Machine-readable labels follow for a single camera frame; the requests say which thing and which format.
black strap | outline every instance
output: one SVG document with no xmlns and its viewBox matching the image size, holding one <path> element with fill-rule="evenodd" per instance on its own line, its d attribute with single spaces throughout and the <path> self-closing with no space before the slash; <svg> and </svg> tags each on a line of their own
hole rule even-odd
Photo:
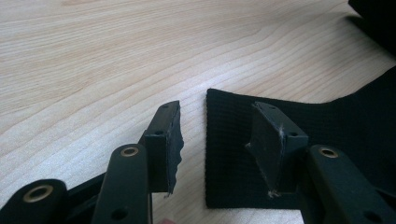
<svg viewBox="0 0 396 224">
<path fill-rule="evenodd" d="M 382 193 L 396 198 L 396 67 L 359 91 L 325 104 L 302 104 L 207 91 L 205 159 L 209 208 L 297 208 L 294 195 L 271 199 L 259 168 L 245 149 L 251 105 L 281 109 L 310 137 L 309 145 L 343 150 Z"/>
</svg>

black cloth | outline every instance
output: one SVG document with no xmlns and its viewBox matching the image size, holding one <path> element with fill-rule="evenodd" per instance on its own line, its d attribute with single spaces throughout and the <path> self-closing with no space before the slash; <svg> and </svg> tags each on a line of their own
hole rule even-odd
<svg viewBox="0 0 396 224">
<path fill-rule="evenodd" d="M 252 104 L 283 111 L 309 136 L 309 146 L 343 150 L 369 182 L 396 195 L 396 67 L 346 97 L 303 104 L 210 89 L 206 96 L 205 199 L 208 208 L 298 208 L 294 195 L 271 199 L 245 149 Z"/>
</svg>

